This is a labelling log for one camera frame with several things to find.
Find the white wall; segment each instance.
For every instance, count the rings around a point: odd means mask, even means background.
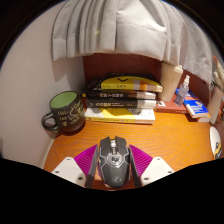
[[[0,71],[0,152],[42,168],[55,133],[41,118],[59,92],[85,85],[82,57],[52,61],[51,34],[60,3],[33,21],[11,47]]]

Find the green mug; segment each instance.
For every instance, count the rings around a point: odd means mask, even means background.
[[[79,129],[85,122],[85,112],[79,95],[74,91],[62,92],[50,101],[51,112],[45,114],[41,123],[48,131],[72,132]],[[48,126],[46,121],[50,118],[55,120],[55,124]]]

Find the black mouse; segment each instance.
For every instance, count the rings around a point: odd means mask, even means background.
[[[100,141],[99,174],[105,184],[120,188],[130,180],[130,154],[124,138],[107,137]]]

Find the book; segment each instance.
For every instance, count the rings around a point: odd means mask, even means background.
[[[174,103],[175,98],[176,98],[176,94],[173,95],[170,102],[166,102],[166,101],[160,100],[157,97],[156,98],[157,105],[156,105],[155,111],[160,113],[187,114],[188,111],[183,104],[179,107]]]
[[[155,122],[153,109],[87,108],[85,118],[87,121],[133,124],[153,124]]]
[[[129,89],[162,92],[163,87],[153,74],[109,73],[101,82],[102,89]]]
[[[94,78],[81,92],[82,97],[99,97],[99,98],[134,98],[153,100],[156,98],[154,92],[128,89],[102,89],[102,78]]]
[[[137,99],[116,99],[116,98],[87,98],[86,105],[89,108],[104,107],[104,108],[141,108],[154,109],[156,100],[137,100]]]
[[[211,115],[210,114],[208,114],[208,116],[207,117],[198,117],[197,118],[197,122],[209,122],[211,120]]]
[[[188,91],[184,99],[184,105],[192,118],[207,117],[209,114],[205,105],[191,90]]]

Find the wooden desk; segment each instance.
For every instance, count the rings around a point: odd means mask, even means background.
[[[156,113],[153,125],[117,124],[86,121],[73,135],[59,134],[49,151],[44,170],[53,169],[67,156],[75,157],[110,136],[125,138],[152,157],[161,156],[174,171],[214,159],[210,123],[197,123],[189,115]],[[105,186],[96,170],[93,189],[118,190]],[[119,190],[135,188],[133,179]]]

